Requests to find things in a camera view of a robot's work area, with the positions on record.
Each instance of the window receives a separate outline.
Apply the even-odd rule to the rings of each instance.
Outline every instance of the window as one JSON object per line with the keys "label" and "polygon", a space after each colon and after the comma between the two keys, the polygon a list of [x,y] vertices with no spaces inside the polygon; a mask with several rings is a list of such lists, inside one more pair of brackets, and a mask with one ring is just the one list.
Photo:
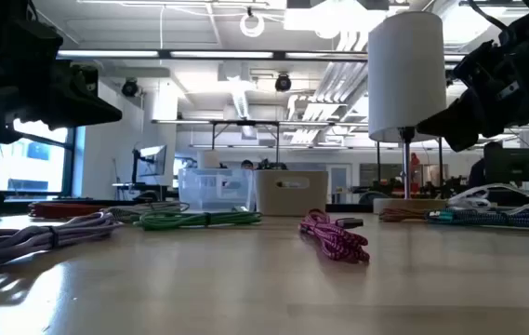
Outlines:
{"label": "window", "polygon": [[73,129],[49,130],[41,121],[14,122],[22,139],[0,144],[0,191],[8,195],[70,195]]}

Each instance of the lavender cable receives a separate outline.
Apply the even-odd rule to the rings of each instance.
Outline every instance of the lavender cable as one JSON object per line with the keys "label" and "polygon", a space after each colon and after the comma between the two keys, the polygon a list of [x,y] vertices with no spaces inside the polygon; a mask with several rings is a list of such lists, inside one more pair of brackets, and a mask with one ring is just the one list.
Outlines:
{"label": "lavender cable", "polygon": [[0,229],[0,265],[42,250],[67,247],[111,235],[122,227],[110,213],[74,218],[58,226],[29,226],[22,230]]}

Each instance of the teal cable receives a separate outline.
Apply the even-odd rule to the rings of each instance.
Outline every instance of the teal cable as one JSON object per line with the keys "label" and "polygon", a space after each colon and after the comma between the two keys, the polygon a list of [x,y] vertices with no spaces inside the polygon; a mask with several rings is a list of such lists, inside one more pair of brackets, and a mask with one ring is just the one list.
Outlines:
{"label": "teal cable", "polygon": [[224,213],[175,213],[155,210],[144,213],[134,225],[145,231],[170,230],[178,228],[197,228],[218,225],[248,225],[260,222],[257,212],[224,212]]}

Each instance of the person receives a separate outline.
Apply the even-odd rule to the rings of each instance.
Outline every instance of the person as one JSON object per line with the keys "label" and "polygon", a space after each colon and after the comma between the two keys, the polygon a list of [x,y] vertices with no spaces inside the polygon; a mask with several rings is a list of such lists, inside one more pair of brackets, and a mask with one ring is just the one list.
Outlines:
{"label": "person", "polygon": [[[483,156],[488,150],[502,149],[502,145],[499,142],[491,141],[483,147]],[[485,159],[481,158],[477,163],[473,164],[470,168],[469,174],[469,188],[483,186],[487,184],[487,179],[485,178]]]}
{"label": "person", "polygon": [[242,162],[242,169],[254,169],[254,164],[252,161],[246,159]]}

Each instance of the table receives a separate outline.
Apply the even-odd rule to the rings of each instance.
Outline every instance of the table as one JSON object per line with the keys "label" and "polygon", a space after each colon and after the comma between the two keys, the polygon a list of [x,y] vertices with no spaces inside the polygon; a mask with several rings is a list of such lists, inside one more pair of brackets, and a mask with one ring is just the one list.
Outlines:
{"label": "table", "polygon": [[326,259],[287,218],[35,254],[0,269],[0,334],[529,333],[529,233],[351,216],[369,266]]}

